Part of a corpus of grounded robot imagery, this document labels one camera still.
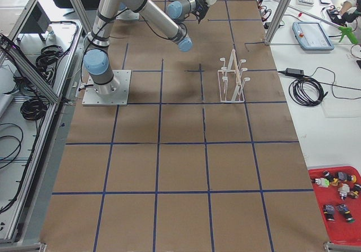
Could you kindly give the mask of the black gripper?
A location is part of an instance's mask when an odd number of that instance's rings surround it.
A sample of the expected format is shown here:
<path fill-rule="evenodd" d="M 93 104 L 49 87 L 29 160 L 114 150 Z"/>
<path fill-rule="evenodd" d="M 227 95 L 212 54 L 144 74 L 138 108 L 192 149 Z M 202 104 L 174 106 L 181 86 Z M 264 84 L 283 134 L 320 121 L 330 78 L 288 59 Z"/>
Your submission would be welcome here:
<path fill-rule="evenodd" d="M 210 6 L 207 6 L 205 0 L 195 0 L 196 1 L 196 7 L 193 9 L 193 14 L 198 20 L 198 23 L 200 23 L 201 20 L 204 19 L 206 16 Z"/>

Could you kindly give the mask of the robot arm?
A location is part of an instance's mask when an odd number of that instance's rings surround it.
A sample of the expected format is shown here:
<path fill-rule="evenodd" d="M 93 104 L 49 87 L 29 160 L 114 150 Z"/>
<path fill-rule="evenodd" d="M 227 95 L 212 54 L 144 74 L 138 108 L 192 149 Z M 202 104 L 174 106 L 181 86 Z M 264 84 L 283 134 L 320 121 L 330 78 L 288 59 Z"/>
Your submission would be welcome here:
<path fill-rule="evenodd" d="M 163 33 L 163 39 L 177 44 L 182 52 L 189 51 L 193 44 L 187 28 L 182 23 L 185 16 L 193 14 L 202 20 L 211 5 L 217 0 L 179 0 L 161 10 L 152 0 L 100 0 L 97 15 L 83 53 L 83 65 L 93 80 L 98 95 L 109 95 L 117 91 L 120 82 L 110 66 L 108 58 L 109 37 L 113 23 L 125 5 L 126 11 L 138 13 Z"/>

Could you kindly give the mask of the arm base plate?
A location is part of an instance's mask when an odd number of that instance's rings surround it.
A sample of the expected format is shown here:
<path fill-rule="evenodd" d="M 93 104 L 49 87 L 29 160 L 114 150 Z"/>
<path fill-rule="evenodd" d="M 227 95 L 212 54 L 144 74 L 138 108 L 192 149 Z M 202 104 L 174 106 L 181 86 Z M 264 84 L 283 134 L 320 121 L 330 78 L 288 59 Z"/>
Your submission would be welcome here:
<path fill-rule="evenodd" d="M 131 82 L 131 70 L 113 70 L 113 80 L 106 85 L 99 85 L 89 76 L 88 85 L 82 99 L 84 106 L 126 106 Z"/>

